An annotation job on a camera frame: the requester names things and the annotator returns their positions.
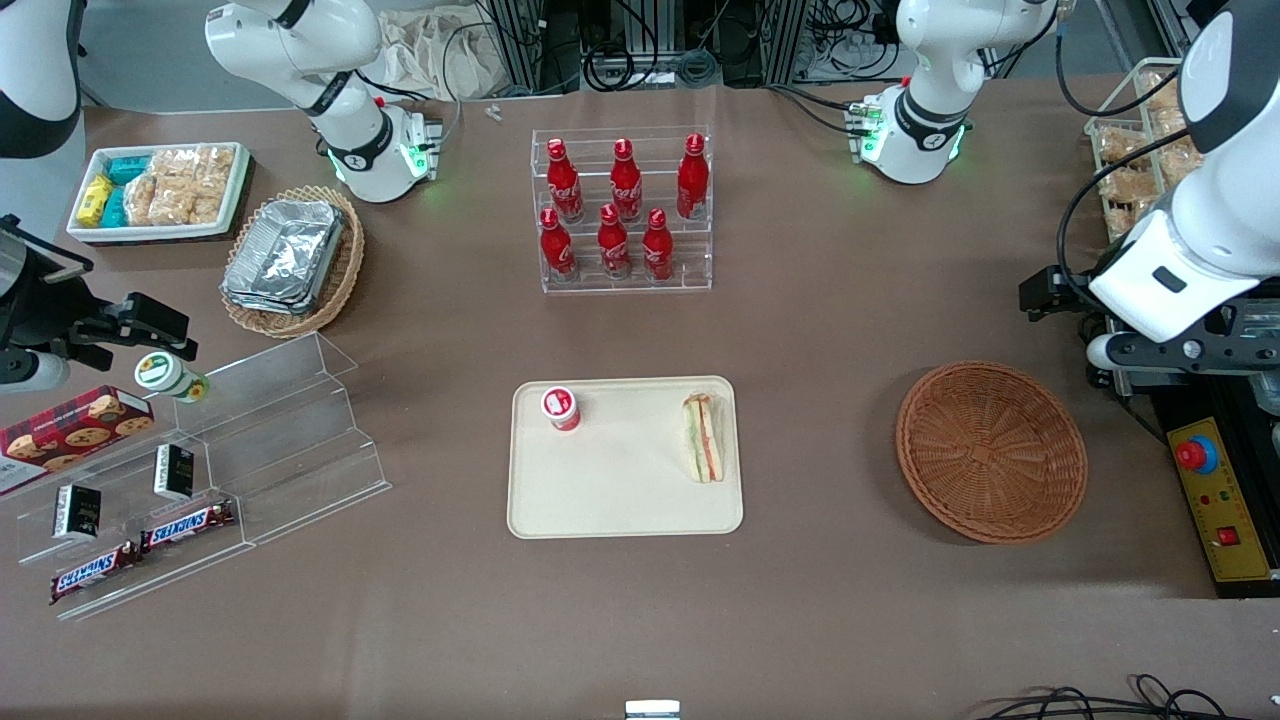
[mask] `brown tabletop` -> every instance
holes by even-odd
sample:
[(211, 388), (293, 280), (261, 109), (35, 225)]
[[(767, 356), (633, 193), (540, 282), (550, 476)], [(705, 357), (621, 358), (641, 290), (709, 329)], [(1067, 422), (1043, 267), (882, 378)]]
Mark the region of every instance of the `brown tabletop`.
[[(1097, 101), (1114, 82), (1078, 92)], [(1083, 118), (1051, 82), (991, 83), (960, 158), (922, 187), (852, 165), (838, 133), (764, 91), (500, 105), (500, 124), (467, 108), (439, 181), (358, 205), (369, 250), (326, 336), (361, 364), (356, 419), (394, 489), (83, 623), (56, 621), (45, 588), (8, 574), (0, 715), (616, 717), (625, 700), (675, 697), (692, 719), (946, 719), (1032, 685), (1130, 697), (1137, 671), (1235, 714), (1274, 710), (1280, 607), (1208, 600), (1167, 451), (1085, 384), (1075, 318), (1018, 311), (1091, 168)], [(246, 143), (251, 206), (335, 183), (298, 111), (88, 119), (91, 147)], [(530, 132), (694, 122), (716, 133), (716, 288), (544, 297)], [(1100, 215), (1079, 213), (1076, 263), (1103, 242)], [(191, 314), (197, 366), (212, 369), (273, 342), (219, 302), (227, 249), (95, 251), (90, 282)], [(6, 397), (0, 420), (104, 379), (128, 387), (141, 354), (120, 350), (105, 377), (77, 369), (61, 393)], [(899, 471), (899, 402), (963, 359), (1030, 373), (1080, 425), (1089, 491), (1044, 542), (968, 542)], [(737, 532), (511, 536), (521, 383), (686, 374), (736, 388)]]

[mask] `red button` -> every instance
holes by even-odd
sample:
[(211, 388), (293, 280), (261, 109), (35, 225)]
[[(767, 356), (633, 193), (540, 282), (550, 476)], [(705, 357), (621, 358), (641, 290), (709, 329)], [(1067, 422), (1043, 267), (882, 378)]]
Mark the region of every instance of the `red button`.
[(1178, 443), (1174, 448), (1174, 457), (1178, 464), (1188, 470), (1199, 470), (1208, 462), (1208, 452), (1204, 452), (1204, 446), (1189, 439)]

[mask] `coca-cola bottle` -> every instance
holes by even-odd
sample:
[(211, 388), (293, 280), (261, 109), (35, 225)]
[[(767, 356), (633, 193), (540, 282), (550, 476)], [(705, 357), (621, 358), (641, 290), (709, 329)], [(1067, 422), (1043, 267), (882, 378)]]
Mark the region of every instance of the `coca-cola bottle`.
[(539, 217), (543, 225), (543, 256), (552, 282), (567, 283), (577, 279), (577, 261), (573, 259), (572, 242), (559, 224), (556, 210), (547, 208)]
[(671, 231), (667, 229), (667, 214), (662, 208), (649, 210), (649, 229), (644, 231), (644, 274), (655, 284), (671, 279)]
[(618, 209), (612, 202), (605, 202), (600, 208), (600, 232), (595, 240), (600, 243), (604, 274), (614, 281), (625, 281), (631, 275), (631, 258), (627, 256), (627, 229), (618, 219)]
[(685, 158), (680, 160), (680, 169), (676, 173), (676, 213), (686, 220), (707, 219), (707, 184), (710, 181), (712, 170), (707, 167), (707, 138), (699, 133), (691, 133), (685, 138)]
[(547, 156), (552, 164), (547, 168), (547, 184), (552, 188), (552, 202), (559, 211), (561, 220), (573, 224), (582, 220), (582, 183), (577, 178), (577, 168), (568, 159), (564, 141), (553, 137), (547, 141)]
[(613, 143), (613, 172), (609, 173), (613, 184), (613, 204), (623, 223), (640, 219), (640, 168), (631, 158), (631, 141), (621, 137)]

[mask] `cookie box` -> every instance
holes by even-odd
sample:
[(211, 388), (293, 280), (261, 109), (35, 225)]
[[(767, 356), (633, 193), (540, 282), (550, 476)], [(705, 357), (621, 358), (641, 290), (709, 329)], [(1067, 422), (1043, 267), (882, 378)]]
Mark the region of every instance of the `cookie box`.
[(0, 496), (155, 424), (151, 405), (101, 386), (0, 432)]

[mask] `brown woven basket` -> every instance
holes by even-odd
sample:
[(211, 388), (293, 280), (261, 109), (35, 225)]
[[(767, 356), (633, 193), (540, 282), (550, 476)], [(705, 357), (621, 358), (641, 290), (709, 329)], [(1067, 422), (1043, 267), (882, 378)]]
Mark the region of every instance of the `brown woven basket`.
[(1039, 383), (997, 363), (955, 363), (920, 378), (897, 414), (896, 439), (915, 496), (975, 541), (1042, 539), (1084, 498), (1075, 421)]
[[(223, 305), (237, 325), (247, 331), (284, 340), (317, 331), (333, 322), (338, 316), (338, 313), (342, 311), (343, 305), (351, 297), (351, 291), (356, 287), (360, 263), (365, 259), (365, 231), (360, 225), (360, 218), (356, 215), (356, 209), (351, 206), (351, 201), (328, 187), (307, 186), (285, 190), (273, 200), (324, 200), (342, 208), (342, 211), (347, 214), (347, 225), (338, 238), (340, 243), (338, 252), (333, 258), (333, 265), (329, 266), (329, 277), (325, 279), (324, 290), (320, 292), (320, 302), (314, 311), (306, 315), (264, 313), (261, 310), (248, 310), (238, 305), (232, 305), (230, 301), (223, 297)], [(241, 245), (244, 242), (244, 234), (248, 233), (250, 225), (257, 219), (262, 208), (266, 208), (266, 202), (260, 205), (257, 210), (253, 210), (253, 214), (241, 225), (239, 234), (236, 236), (236, 245), (232, 246), (230, 256), (227, 259), (228, 266), (236, 260), (236, 254), (239, 252)]]

